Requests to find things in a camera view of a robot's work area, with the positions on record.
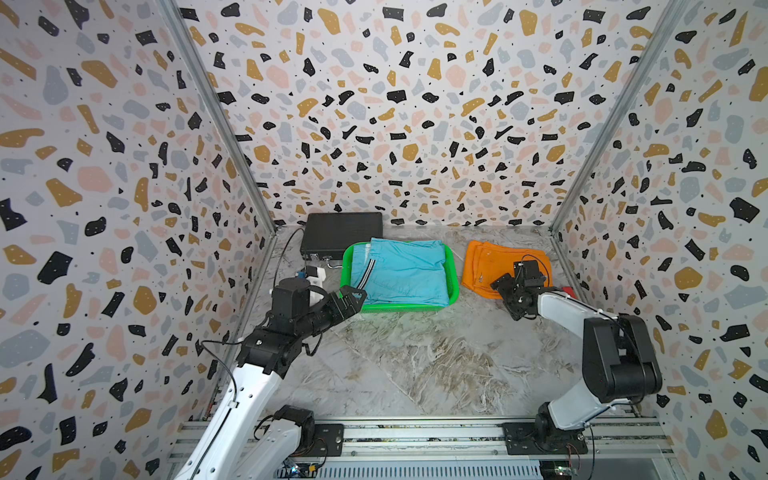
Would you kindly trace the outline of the orange pants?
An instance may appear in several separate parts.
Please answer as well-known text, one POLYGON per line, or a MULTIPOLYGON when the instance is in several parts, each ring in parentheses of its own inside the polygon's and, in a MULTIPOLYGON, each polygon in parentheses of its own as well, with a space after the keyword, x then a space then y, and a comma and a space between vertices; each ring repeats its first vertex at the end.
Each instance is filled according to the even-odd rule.
POLYGON ((545 285, 553 285, 551 262, 544 251, 475 240, 468 244, 461 284, 483 298, 500 299, 501 296, 491 288, 491 283, 506 273, 514 275, 515 265, 524 260, 534 261, 546 277, 545 285))

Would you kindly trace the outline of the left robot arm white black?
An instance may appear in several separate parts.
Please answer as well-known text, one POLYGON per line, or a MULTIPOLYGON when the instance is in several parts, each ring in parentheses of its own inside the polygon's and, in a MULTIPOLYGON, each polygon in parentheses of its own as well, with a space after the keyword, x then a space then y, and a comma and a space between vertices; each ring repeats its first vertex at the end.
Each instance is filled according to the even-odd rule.
POLYGON ((367 293, 350 286, 327 292, 291 277, 273 288, 271 298, 266 323, 240 343, 222 404, 178 479, 270 479, 292 454, 311 445, 312 414, 290 409, 273 416, 265 435, 244 452, 293 361, 314 353, 307 340, 360 313, 367 293))

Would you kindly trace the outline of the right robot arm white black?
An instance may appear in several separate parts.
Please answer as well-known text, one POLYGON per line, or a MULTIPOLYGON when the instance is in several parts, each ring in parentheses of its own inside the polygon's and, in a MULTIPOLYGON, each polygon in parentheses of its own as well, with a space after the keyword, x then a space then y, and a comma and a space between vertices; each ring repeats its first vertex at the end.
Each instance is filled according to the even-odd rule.
POLYGON ((535 434, 582 432, 613 407, 635 405, 662 388, 663 379, 646 323, 629 314, 589 306, 562 289, 546 285, 535 260, 515 264, 491 284, 515 321, 551 320, 582 340, 581 380, 563 396, 542 404, 535 434))

